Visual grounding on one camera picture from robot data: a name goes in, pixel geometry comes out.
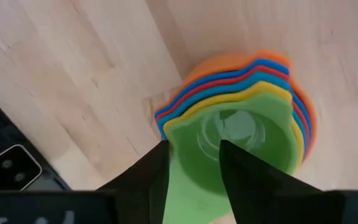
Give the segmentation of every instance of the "wood grain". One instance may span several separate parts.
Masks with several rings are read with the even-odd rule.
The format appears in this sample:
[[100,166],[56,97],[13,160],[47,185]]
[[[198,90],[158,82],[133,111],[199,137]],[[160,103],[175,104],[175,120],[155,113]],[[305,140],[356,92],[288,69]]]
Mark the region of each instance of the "wood grain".
[[296,177],[358,189],[358,0],[0,0],[0,107],[95,189],[158,143],[152,111],[196,64],[260,49],[292,60],[318,112]]

